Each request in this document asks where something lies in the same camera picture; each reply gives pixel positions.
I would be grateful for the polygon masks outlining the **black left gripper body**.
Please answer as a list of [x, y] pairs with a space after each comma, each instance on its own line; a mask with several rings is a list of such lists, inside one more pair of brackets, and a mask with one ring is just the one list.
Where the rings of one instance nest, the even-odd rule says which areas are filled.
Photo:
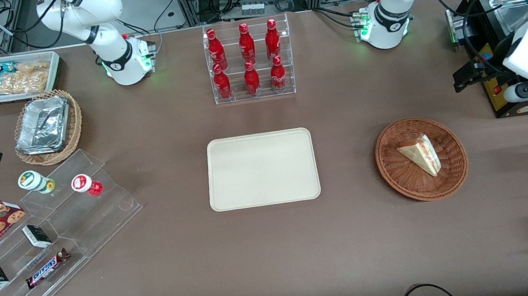
[[516, 73], [510, 71], [503, 63], [510, 51], [512, 42], [513, 34], [510, 33], [502, 38], [502, 40], [498, 41], [494, 47], [491, 47], [489, 42], [485, 43], [484, 47], [489, 46], [489, 51], [487, 52], [489, 56], [486, 56], [481, 48], [476, 48], [473, 44], [471, 45], [472, 48], [475, 48], [475, 50], [472, 51], [472, 54], [474, 55], [473, 59], [482, 64], [488, 80], [496, 78], [500, 81], [500, 85], [513, 85], [518, 82]]

